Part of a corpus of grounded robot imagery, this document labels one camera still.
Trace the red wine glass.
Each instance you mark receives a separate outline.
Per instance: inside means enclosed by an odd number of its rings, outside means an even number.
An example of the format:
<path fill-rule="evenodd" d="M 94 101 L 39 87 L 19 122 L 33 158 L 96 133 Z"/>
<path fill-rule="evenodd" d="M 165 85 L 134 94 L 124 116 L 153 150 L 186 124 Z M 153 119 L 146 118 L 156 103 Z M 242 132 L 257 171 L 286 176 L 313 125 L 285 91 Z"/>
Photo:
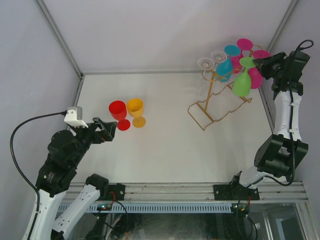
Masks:
<path fill-rule="evenodd" d="M 121 100 L 116 100 L 110 103 L 108 110 L 112 117 L 117 120 L 117 128 L 120 131 L 126 131 L 130 128 L 131 123 L 126 119 L 127 108 L 126 104 Z"/>

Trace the yellow wine glass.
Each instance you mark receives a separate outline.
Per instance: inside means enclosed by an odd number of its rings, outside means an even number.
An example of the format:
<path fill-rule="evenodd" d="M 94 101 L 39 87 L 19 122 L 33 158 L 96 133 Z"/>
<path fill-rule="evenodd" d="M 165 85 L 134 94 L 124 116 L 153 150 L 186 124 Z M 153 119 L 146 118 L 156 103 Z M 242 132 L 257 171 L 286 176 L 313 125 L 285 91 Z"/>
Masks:
<path fill-rule="evenodd" d="M 143 117 L 144 103 L 139 98 L 132 98 L 126 104 L 126 109 L 129 115 L 133 118 L 132 124 L 135 128 L 142 128 L 146 124 L 146 119 Z"/>

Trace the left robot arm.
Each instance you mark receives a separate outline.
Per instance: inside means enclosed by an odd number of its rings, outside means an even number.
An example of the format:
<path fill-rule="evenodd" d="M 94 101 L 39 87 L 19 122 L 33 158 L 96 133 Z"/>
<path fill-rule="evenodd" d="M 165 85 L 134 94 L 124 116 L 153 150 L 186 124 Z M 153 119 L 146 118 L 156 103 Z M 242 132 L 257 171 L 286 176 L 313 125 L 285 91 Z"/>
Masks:
<path fill-rule="evenodd" d="M 24 240 L 66 240 L 87 209 L 109 196 L 107 178 L 96 173 L 86 179 L 79 195 L 60 216 L 59 206 L 77 174 L 77 168 L 92 144 L 111 142 L 117 122 L 93 118 L 86 127 L 56 132 L 48 145 L 48 155 L 38 172 L 35 206 Z"/>

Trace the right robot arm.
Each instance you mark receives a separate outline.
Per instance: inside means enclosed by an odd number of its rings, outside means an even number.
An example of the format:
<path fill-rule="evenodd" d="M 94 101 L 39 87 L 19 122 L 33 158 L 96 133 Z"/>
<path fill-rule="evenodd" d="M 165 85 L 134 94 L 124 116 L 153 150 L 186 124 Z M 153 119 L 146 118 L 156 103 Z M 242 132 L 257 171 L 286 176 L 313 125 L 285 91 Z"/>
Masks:
<path fill-rule="evenodd" d="M 268 179 L 282 186 L 293 183 L 296 168 L 309 150 L 302 141 L 299 107 L 303 84 L 299 81 L 310 56 L 301 47 L 289 55 L 280 52 L 266 58 L 253 59 L 253 66 L 265 79 L 273 79 L 275 123 L 272 135 L 260 146 L 253 166 L 233 177 L 230 195 L 237 200 Z"/>

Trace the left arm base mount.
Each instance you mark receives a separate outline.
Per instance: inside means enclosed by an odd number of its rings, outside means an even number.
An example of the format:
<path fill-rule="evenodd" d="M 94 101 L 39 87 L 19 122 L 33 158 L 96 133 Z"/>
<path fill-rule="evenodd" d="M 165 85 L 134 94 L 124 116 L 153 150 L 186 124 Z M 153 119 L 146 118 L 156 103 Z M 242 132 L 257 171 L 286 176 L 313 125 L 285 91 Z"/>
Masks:
<path fill-rule="evenodd" d="M 121 183 L 110 184 L 108 190 L 102 194 L 98 201 L 123 201 L 125 199 L 126 186 Z"/>

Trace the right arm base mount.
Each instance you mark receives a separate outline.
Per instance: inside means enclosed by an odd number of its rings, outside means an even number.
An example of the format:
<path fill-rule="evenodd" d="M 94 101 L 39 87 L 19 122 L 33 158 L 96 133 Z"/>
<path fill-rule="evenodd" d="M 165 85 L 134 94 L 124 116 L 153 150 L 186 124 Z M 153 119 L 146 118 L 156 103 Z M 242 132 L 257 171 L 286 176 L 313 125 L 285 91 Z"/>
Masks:
<path fill-rule="evenodd" d="M 257 188 L 250 189 L 242 186 L 241 184 L 237 184 L 236 186 L 231 186 L 230 184 L 215 184 L 213 185 L 213 193 L 216 201 L 260 200 Z"/>

